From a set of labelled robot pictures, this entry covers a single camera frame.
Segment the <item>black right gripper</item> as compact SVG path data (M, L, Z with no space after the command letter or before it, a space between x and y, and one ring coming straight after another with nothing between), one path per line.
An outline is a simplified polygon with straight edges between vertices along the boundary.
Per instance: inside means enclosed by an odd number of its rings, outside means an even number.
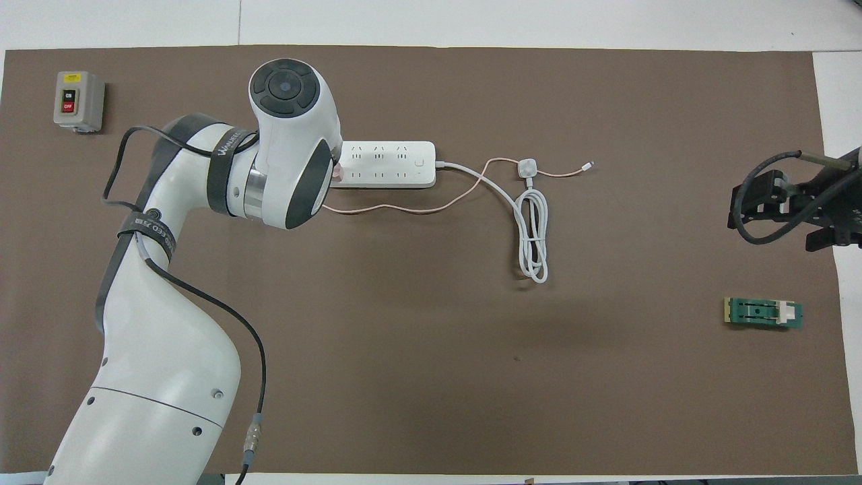
M769 170L754 179L741 204L741 223L772 220L787 225L803 209L803 194L818 197L838 185L840 191L819 205L807 223L821 229L806 236L807 252L830 247L861 248L861 185L858 162L850 170L823 168L809 181L793 184L780 170Z

